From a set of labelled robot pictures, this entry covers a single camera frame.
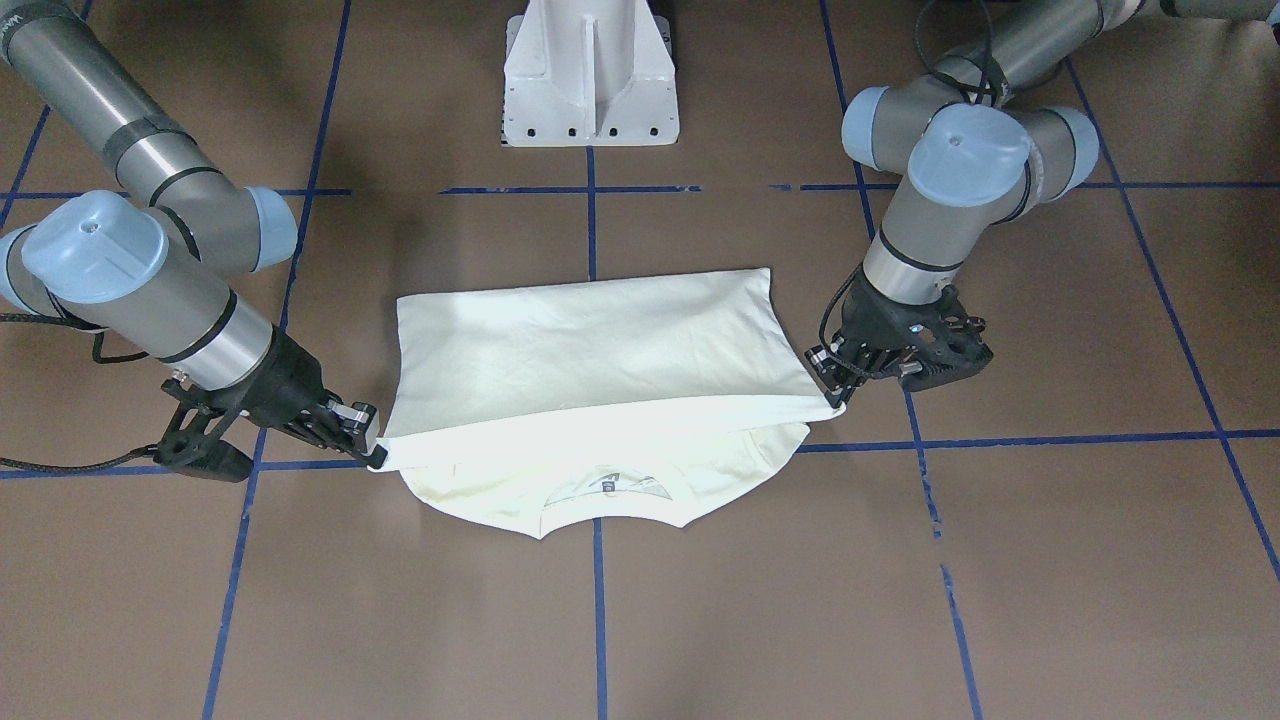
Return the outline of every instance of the black band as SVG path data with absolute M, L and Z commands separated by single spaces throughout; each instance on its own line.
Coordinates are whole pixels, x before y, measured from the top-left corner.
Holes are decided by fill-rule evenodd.
M 174 174 L 169 176 L 168 178 L 165 178 L 165 181 L 163 183 L 160 183 L 159 187 L 156 187 L 156 191 L 151 193 L 151 199 L 147 200 L 147 208 L 155 208 L 156 202 L 160 200 L 160 196 L 164 195 L 164 191 L 169 190 L 169 186 L 172 186 L 173 183 L 180 181 L 182 178 L 184 178 L 187 176 L 193 176 L 196 173 L 218 173 L 218 174 L 223 174 L 223 172 L 219 170 L 218 168 L 210 168 L 209 165 L 197 165 L 195 168 L 187 168 L 186 170 L 182 170 L 180 173 L 174 173 Z
M 1012 213 L 1005 215 L 1004 218 L 991 224 L 998 225 L 1002 223 L 1007 223 L 1009 220 L 1016 220 L 1018 218 L 1023 217 L 1023 213 L 1027 211 L 1027 202 L 1029 202 L 1032 199 L 1032 161 L 1029 159 L 1025 163 L 1023 163 L 1023 177 L 1027 179 L 1023 182 L 1023 197 L 1021 200 L 1018 201 L 1018 206 L 1014 208 Z
M 187 243 L 187 252 L 191 252 L 192 258 L 200 260 L 200 246 L 196 245 L 196 236 L 191 233 L 191 227 L 182 219 L 182 215 L 174 213 L 173 208 L 165 208 L 164 205 L 156 205 L 155 209 L 169 218 L 174 227 L 178 228 L 178 232 L 182 233 L 182 241 Z
M 906 255 L 902 254 L 901 250 L 893 247 L 893 243 L 888 241 L 888 236 L 884 234 L 884 228 L 883 227 L 881 227 L 881 233 L 879 234 L 881 234 L 881 245 L 884 246 L 884 250 L 888 250 L 890 255 L 892 255 L 893 258 L 897 258 L 897 260 L 900 263 L 905 263 L 905 264 L 908 264 L 908 265 L 910 265 L 910 266 L 913 266 L 913 268 L 915 268 L 918 270 L 924 270 L 924 272 L 928 272 L 928 273 L 950 273 L 951 270 L 955 270 L 960 265 L 964 265 L 964 260 L 960 260 L 955 265 L 947 265 L 947 266 L 929 265 L 928 263 L 920 263 L 919 260 L 916 260 L 914 258 L 908 258 Z
M 18 5 L 0 18 L 0 55 L 4 56 L 5 63 L 9 63 L 10 65 L 13 64 L 9 60 L 9 41 L 13 40 L 14 33 L 17 33 L 24 24 L 42 20 L 45 18 L 64 18 L 68 20 L 82 22 L 79 15 L 73 13 L 70 8 L 63 5 L 61 3 L 37 0 L 36 3 Z
M 106 143 L 102 146 L 102 164 L 110 168 L 111 174 L 116 176 L 115 179 L 119 181 L 120 158 L 124 156 L 129 147 L 137 145 L 140 140 L 146 140 L 152 135 L 160 135 L 161 132 L 173 132 L 196 142 L 195 138 L 192 138 L 191 135 L 178 124 L 178 120 L 170 118 L 169 115 L 147 115 L 116 129 L 111 133 L 111 137 L 106 138 Z
M 174 363 L 182 363 L 187 357 L 191 357 L 192 355 L 200 352 L 205 347 L 209 347 L 209 343 L 214 342 L 214 338 L 218 337 L 218 334 L 227 328 L 227 323 L 232 322 L 232 315 L 234 313 L 236 313 L 236 291 L 232 291 L 232 296 L 227 300 L 227 307 L 223 307 L 223 314 L 218 316 L 218 320 L 214 323 L 214 327 L 209 328 L 205 332 L 205 334 L 200 336 L 200 340 L 191 343 L 191 346 L 187 347 L 187 350 L 183 350 L 182 352 L 177 355 L 170 355 L 168 357 L 156 357 L 156 360 L 164 363 L 165 365 L 172 365 Z

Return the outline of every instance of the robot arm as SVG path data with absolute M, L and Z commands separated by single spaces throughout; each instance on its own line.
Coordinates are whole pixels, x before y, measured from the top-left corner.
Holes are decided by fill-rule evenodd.
M 175 471 L 248 477 L 252 461 L 221 439 L 241 415 L 381 465 L 376 409 L 325 389 L 315 357 L 227 284 L 293 255 L 284 200 L 232 184 L 60 3 L 0 0 L 0 53 L 146 202 L 93 191 L 4 236 L 0 295 L 111 328 L 177 372 L 164 389 L 178 410 L 155 456 Z
M 846 152 L 904 176 L 876 238 L 827 315 L 841 328 L 806 354 L 832 406 L 868 379 L 919 391 L 979 373 L 992 360 L 986 323 L 952 284 L 982 232 L 1057 200 L 1088 177 L 1097 131 L 1069 108 L 1006 113 L 1018 91 L 1078 46 L 1129 19 L 1138 0 L 1029 0 L 988 42 L 956 47 L 904 88 L 872 87 L 850 102 Z

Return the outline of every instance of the brown floor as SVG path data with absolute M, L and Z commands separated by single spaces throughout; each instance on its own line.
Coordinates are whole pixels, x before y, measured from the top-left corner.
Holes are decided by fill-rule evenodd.
M 771 266 L 812 345 L 865 249 L 841 95 L 918 74 L 919 3 L 677 1 L 680 142 L 594 155 L 498 145 L 522 5 L 99 0 L 90 24 L 232 178 L 298 191 L 288 331 L 348 400 L 390 407 L 416 292 Z M 5 229 L 111 187 L 0 90 Z M 0 717 L 1276 717 L 1280 49 L 1144 15 L 1020 102 L 1082 92 L 1119 177 L 984 236 L 960 287 L 995 363 L 859 391 L 684 530 L 535 542 L 283 436 L 244 484 L 0 473 Z M 484 191 L 530 187 L 577 190 Z M 276 315 L 288 278 L 237 284 Z M 0 455 L 152 442 L 166 375 L 4 325 Z

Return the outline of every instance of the blue tape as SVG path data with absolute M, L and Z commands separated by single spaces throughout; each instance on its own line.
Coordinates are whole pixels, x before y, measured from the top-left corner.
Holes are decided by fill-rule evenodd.
M 303 242 L 311 219 L 311 209 L 315 201 L 315 190 L 320 177 L 320 158 L 324 155 L 324 143 L 329 128 L 329 115 L 333 110 L 333 99 L 338 90 L 338 72 L 342 69 L 342 54 L 347 40 L 347 23 L 351 20 L 351 0 L 342 5 L 342 22 L 338 26 L 338 42 L 333 51 L 333 65 L 329 70 L 329 87 L 325 91 L 324 109 L 320 113 L 320 128 L 316 133 L 315 151 L 311 154 L 311 174 L 307 178 L 307 195 L 302 204 L 302 219 L 298 223 L 298 247 L 293 254 L 289 266 L 289 281 L 284 287 L 284 306 L 280 310 L 279 328 L 283 332 L 289 324 L 289 300 L 293 295 L 293 284 L 298 278 L 298 259 L 302 256 Z M 244 507 L 241 511 L 239 532 L 236 536 L 236 552 L 232 555 L 232 569 L 227 579 L 227 597 L 223 600 L 223 619 L 218 629 L 218 643 L 214 647 L 214 660 L 209 670 L 209 687 L 205 691 L 205 711 L 202 720 L 212 720 L 214 707 L 218 701 L 218 685 L 221 680 L 223 659 L 227 655 L 227 641 L 230 634 L 232 616 L 236 611 L 236 593 L 239 589 L 241 566 L 244 561 L 244 546 L 248 541 L 248 528 L 253 498 L 257 495 L 257 480 L 261 474 L 262 450 L 266 447 L 266 429 L 257 433 L 257 445 L 253 448 L 253 473 L 250 474 L 248 486 L 244 488 Z
M 586 279 L 595 279 L 595 149 L 586 147 Z
M 1080 76 L 1075 72 L 1075 64 L 1071 63 L 1070 58 L 1065 60 L 1065 64 L 1068 73 L 1071 76 L 1071 82 L 1075 85 L 1075 92 L 1080 96 L 1080 104 L 1084 106 L 1084 111 L 1089 115 L 1089 119 L 1093 120 L 1094 127 L 1097 127 L 1097 117 L 1093 114 L 1093 108 L 1089 105 L 1089 100 L 1084 94 L 1084 86 L 1080 83 Z M 1160 275 L 1160 268 L 1156 265 L 1156 258 L 1151 252 L 1147 236 L 1142 229 L 1142 223 L 1138 220 L 1138 213 L 1133 209 L 1133 201 L 1129 199 L 1129 192 L 1125 190 L 1125 184 L 1120 181 L 1120 170 L 1116 168 L 1115 159 L 1111 156 L 1106 140 L 1102 137 L 1101 127 L 1098 127 L 1098 145 L 1102 149 L 1102 156 L 1106 159 L 1107 167 L 1111 170 L 1111 179 L 1115 183 L 1116 190 L 1120 191 L 1120 199 L 1124 201 L 1125 213 L 1129 215 L 1129 223 L 1133 225 L 1134 236 L 1138 238 L 1138 247 L 1142 250 L 1142 256 L 1147 263 L 1147 269 L 1151 272 L 1151 278 L 1156 284 L 1156 291 L 1160 293 L 1160 301 L 1165 306 L 1165 314 L 1169 315 L 1169 322 L 1174 328 L 1174 334 L 1178 336 L 1178 345 L 1183 348 L 1183 356 L 1187 359 L 1187 365 L 1192 370 L 1192 379 L 1196 380 L 1196 389 L 1199 391 L 1201 400 L 1204 402 L 1204 410 L 1208 413 L 1210 421 L 1213 424 L 1215 437 L 1219 438 L 1222 445 L 1222 452 L 1226 456 L 1228 465 L 1231 468 L 1231 474 L 1235 478 L 1235 484 L 1240 491 L 1244 505 L 1249 510 L 1249 516 L 1253 520 L 1253 528 L 1257 530 L 1258 539 L 1262 541 L 1262 547 L 1266 551 L 1267 560 L 1271 562 L 1271 571 L 1275 574 L 1276 580 L 1280 580 L 1280 556 L 1276 555 L 1275 544 L 1271 542 L 1271 534 L 1267 532 L 1266 524 L 1262 521 L 1262 515 L 1258 514 L 1253 493 L 1249 491 L 1249 484 L 1245 482 L 1244 474 L 1240 471 L 1240 466 L 1235 460 L 1235 452 L 1231 450 L 1231 443 L 1226 430 L 1222 428 L 1222 421 L 1219 418 L 1217 409 L 1213 406 L 1213 398 L 1210 396 L 1208 386 L 1204 383 L 1204 375 L 1201 373 L 1199 365 L 1196 363 L 1196 354 L 1192 352 L 1192 346 L 1187 340 L 1187 333 L 1183 332 L 1183 324 L 1178 319 L 1178 311 L 1174 309 L 1174 302 L 1165 287 L 1165 281 Z
M 906 402 L 906 419 L 911 423 L 911 445 L 915 447 L 915 460 L 920 465 L 920 486 L 924 488 L 924 503 L 929 507 L 929 521 L 933 525 L 933 538 L 942 538 L 942 518 L 938 503 L 933 501 L 933 483 L 929 480 L 929 464 L 924 456 L 924 439 L 920 437 L 920 421 L 915 415 L 915 401 L 911 393 L 902 391 Z
M 969 657 L 969 638 L 964 632 L 964 619 L 960 616 L 960 605 L 956 602 L 955 582 L 951 570 L 943 562 L 942 585 L 947 591 L 947 605 L 951 607 L 951 626 L 956 633 L 956 647 L 960 650 L 960 666 L 964 669 L 964 684 L 969 689 L 969 710 L 973 720 L 982 720 L 982 698 L 978 696 L 978 680 L 973 673 L 973 659 Z
M 604 624 L 604 523 L 593 521 L 591 560 L 595 568 L 595 716 L 609 720 L 608 639 Z

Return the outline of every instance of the fabric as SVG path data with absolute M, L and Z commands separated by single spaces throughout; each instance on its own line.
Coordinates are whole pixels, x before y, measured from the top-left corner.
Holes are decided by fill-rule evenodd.
M 535 538 L 617 515 L 684 527 L 842 411 L 782 334 L 767 269 L 417 295 L 398 313 L 383 471 Z

